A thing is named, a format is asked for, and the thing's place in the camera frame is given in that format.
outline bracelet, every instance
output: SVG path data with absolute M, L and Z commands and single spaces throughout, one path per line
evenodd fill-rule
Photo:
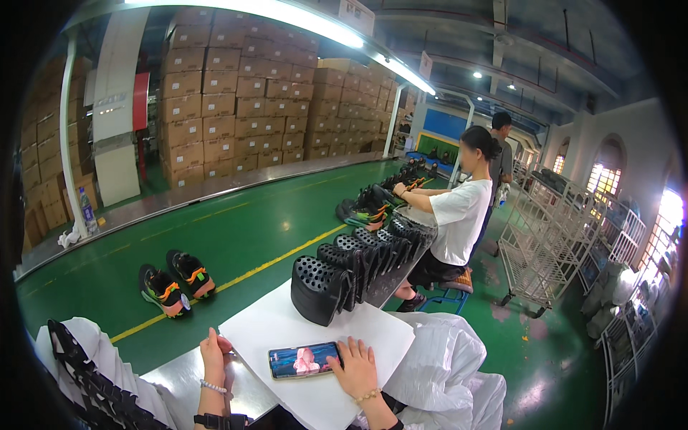
M 227 392 L 227 388 L 225 388 L 225 387 L 218 387 L 217 385 L 213 385 L 213 384 L 209 383 L 209 382 L 206 381 L 205 379 L 201 379 L 201 388 L 203 388 L 203 387 L 205 387 L 205 388 L 210 388 L 210 389 L 214 389 L 214 390 L 217 391 L 218 393 L 222 393 L 222 394 L 225 394 L 225 393 Z
M 375 388 L 373 391 L 369 392 L 369 393 L 366 394 L 365 396 L 359 397 L 359 398 L 355 398 L 355 399 L 354 399 L 354 403 L 356 403 L 357 405 L 359 405 L 359 404 L 360 404 L 361 402 L 363 402 L 364 400 L 368 400 L 369 398 L 375 398 L 375 397 L 378 396 L 378 393 L 382 392 L 382 390 L 383 390 L 383 389 L 381 389 L 381 388 Z

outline black shorts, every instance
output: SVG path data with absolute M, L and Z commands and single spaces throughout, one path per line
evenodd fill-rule
M 453 281 L 464 272 L 466 272 L 464 266 L 443 263 L 436 259 L 430 250 L 427 250 L 418 260 L 407 280 L 414 287 L 429 287 L 433 282 Z

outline blue stool frame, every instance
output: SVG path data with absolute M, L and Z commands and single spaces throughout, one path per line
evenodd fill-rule
M 458 308 L 456 309 L 456 312 L 454 312 L 454 315 L 458 315 L 461 313 L 461 309 L 464 307 L 464 304 L 466 304 L 466 300 L 468 300 L 469 296 L 471 295 L 468 292 L 465 292 L 463 290 L 456 289 L 456 295 L 454 297 L 449 296 L 449 290 L 454 290 L 454 288 L 445 288 L 444 289 L 444 294 L 439 297 L 429 297 L 428 300 L 423 303 L 423 306 L 418 309 L 419 312 L 424 312 L 426 306 L 428 306 L 430 303 L 435 302 L 435 303 L 442 303 L 442 302 L 448 302 L 448 303 L 459 303 Z

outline smartphone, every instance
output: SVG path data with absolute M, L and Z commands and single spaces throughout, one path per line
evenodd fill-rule
M 317 343 L 268 351 L 272 379 L 305 378 L 332 371 L 325 357 L 334 357 L 344 367 L 336 342 Z

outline person's arm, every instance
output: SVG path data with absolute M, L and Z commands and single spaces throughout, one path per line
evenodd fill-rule
M 401 182 L 394 186 L 394 194 L 399 196 L 400 199 L 405 200 L 414 208 L 418 208 L 423 212 L 433 213 L 432 205 L 430 204 L 430 197 L 428 195 L 407 191 L 406 186 Z
M 378 389 L 378 371 L 375 368 L 373 348 L 366 348 L 362 340 L 356 342 L 351 336 L 348 338 L 348 345 L 342 341 L 337 342 L 337 345 L 344 361 L 344 368 L 342 369 L 334 357 L 328 356 L 327 363 L 346 394 L 354 399 L 364 398 L 358 404 L 363 408 L 370 430 L 387 430 L 394 427 L 399 419 L 387 406 L 382 394 L 376 393 L 374 397 L 365 398 Z
M 225 338 L 218 337 L 213 328 L 208 330 L 208 338 L 200 343 L 201 356 L 205 367 L 203 379 L 218 387 L 224 386 L 224 359 L 223 354 L 232 349 L 231 343 Z M 217 416 L 228 416 L 230 411 L 225 410 L 224 394 L 212 388 L 201 388 L 201 400 L 198 402 L 198 415 L 210 413 Z M 202 424 L 194 424 L 193 430 L 205 430 Z

